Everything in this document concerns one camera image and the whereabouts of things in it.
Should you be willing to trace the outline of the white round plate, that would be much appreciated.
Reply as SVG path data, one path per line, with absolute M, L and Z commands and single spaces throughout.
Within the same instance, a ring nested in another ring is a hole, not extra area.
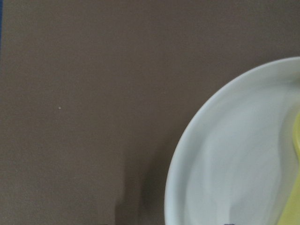
M 233 79 L 182 134 L 165 187 L 167 225 L 277 225 L 293 187 L 299 57 Z

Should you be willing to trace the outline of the yellow plastic spoon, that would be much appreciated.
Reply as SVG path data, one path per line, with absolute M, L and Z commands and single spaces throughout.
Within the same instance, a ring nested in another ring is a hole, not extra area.
M 296 115 L 293 122 L 292 145 L 297 159 L 297 167 L 295 169 L 292 189 L 278 219 L 277 225 L 300 224 L 300 113 Z

